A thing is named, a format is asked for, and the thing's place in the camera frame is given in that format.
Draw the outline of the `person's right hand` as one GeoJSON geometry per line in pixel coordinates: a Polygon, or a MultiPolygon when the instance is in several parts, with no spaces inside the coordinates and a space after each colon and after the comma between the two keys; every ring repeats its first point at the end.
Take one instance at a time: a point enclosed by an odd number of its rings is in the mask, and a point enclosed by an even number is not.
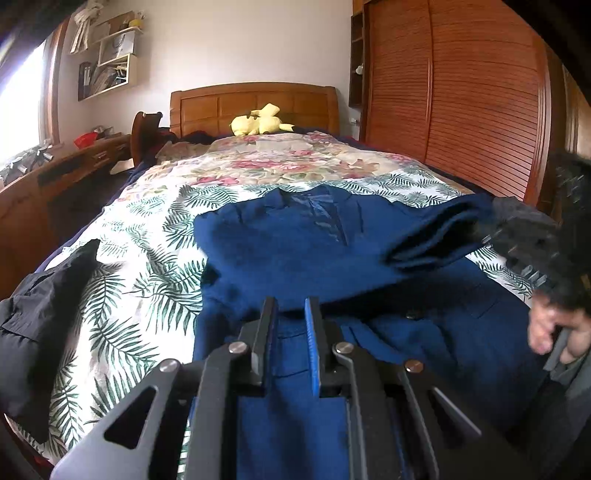
{"type": "Polygon", "coordinates": [[[584,309],[566,310],[542,293],[532,297],[529,313],[528,343],[539,355],[551,352],[553,335],[558,328],[570,330],[566,346],[560,352],[560,362],[570,364],[590,349],[590,317],[584,309]]]}

